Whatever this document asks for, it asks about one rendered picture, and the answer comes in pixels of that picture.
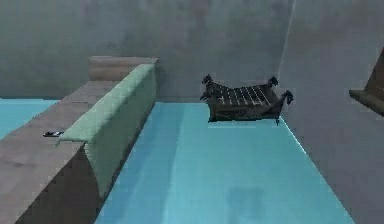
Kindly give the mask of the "dark brown wall shelf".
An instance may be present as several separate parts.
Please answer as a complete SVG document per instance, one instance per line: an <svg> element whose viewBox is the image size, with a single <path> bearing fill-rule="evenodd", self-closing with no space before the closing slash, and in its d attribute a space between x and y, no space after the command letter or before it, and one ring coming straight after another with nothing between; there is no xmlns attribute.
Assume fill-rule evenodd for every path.
<svg viewBox="0 0 384 224"><path fill-rule="evenodd" d="M384 117L384 47L363 89L350 89L349 96Z"/></svg>

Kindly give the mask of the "green blanket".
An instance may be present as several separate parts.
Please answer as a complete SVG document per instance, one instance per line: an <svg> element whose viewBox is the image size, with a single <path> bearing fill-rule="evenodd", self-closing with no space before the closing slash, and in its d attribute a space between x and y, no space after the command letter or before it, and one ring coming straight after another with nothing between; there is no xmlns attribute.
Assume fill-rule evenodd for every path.
<svg viewBox="0 0 384 224"><path fill-rule="evenodd" d="M156 96L155 66L140 64L57 139L83 142L98 192L107 194L113 176Z"/></svg>

